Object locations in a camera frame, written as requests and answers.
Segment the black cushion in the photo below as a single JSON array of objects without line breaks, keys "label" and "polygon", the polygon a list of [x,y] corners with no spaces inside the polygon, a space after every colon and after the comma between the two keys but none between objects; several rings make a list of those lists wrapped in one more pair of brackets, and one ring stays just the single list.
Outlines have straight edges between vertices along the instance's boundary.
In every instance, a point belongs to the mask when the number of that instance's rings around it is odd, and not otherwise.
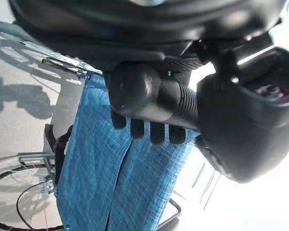
[{"label": "black cushion", "polygon": [[258,35],[279,19],[286,0],[169,0],[142,7],[128,0],[10,0],[39,33],[156,43]]}]

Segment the wheelchair wheel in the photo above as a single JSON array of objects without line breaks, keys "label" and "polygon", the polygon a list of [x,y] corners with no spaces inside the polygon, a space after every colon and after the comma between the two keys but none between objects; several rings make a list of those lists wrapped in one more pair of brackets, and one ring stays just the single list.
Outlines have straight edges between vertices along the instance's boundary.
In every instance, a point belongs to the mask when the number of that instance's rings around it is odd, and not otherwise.
[{"label": "wheelchair wheel", "polygon": [[0,231],[64,230],[45,158],[53,154],[0,159]]},{"label": "wheelchair wheel", "polygon": [[16,21],[14,21],[12,24],[0,22],[0,36],[16,43],[20,43],[27,49],[46,56],[45,59],[43,59],[43,63],[49,64],[52,67],[63,70],[67,73],[75,75],[78,74],[81,77],[84,77],[82,74],[83,72],[87,71],[100,74],[99,70],[93,68],[81,60],[77,58],[66,57],[40,44],[26,31],[24,31]]}]

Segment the wheel rim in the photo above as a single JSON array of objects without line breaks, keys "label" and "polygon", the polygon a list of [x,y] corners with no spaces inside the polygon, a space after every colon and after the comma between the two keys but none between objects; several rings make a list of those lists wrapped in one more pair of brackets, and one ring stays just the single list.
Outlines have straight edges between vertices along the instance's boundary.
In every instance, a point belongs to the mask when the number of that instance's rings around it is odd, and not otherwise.
[{"label": "wheel rim", "polygon": [[0,230],[28,230],[16,210],[19,195],[19,212],[35,230],[63,230],[56,198],[50,190],[52,181],[45,181],[47,168],[41,160],[19,162],[18,157],[0,161]]}]

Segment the black plastic housing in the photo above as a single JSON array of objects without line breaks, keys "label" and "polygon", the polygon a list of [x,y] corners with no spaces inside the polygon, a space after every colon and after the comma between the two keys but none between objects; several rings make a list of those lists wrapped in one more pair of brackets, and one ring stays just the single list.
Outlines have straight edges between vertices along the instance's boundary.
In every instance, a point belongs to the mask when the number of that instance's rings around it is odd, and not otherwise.
[{"label": "black plastic housing", "polygon": [[120,64],[111,73],[112,109],[134,119],[197,129],[196,93],[173,78],[161,78],[147,64]]},{"label": "black plastic housing", "polygon": [[[224,175],[249,182],[278,165],[289,152],[289,52],[274,48],[272,64],[257,80],[240,86],[209,76],[197,86],[197,107],[206,158]],[[256,93],[266,84],[280,87],[280,99]]]}]

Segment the floor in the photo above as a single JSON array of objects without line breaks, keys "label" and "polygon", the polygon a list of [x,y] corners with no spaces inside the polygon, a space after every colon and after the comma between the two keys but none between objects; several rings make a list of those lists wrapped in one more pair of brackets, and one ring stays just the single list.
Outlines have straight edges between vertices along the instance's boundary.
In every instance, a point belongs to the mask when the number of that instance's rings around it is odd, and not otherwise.
[{"label": "floor", "polygon": [[[7,0],[0,0],[0,20],[13,21]],[[73,76],[66,73],[39,68],[41,58],[0,38],[0,157],[49,151],[44,125],[55,124],[59,136],[73,123],[82,86],[68,82]],[[185,184],[193,162],[189,160],[180,176],[185,180],[173,195],[183,214],[163,230],[289,230],[289,155],[250,184],[220,178],[205,212],[198,192]]]},{"label": "floor", "polygon": [[[14,20],[6,0],[0,0],[0,20]],[[44,125],[55,124],[59,136],[73,124],[82,86],[67,82],[73,76],[66,73],[38,68],[40,61],[0,37],[0,157],[49,150]]]}]

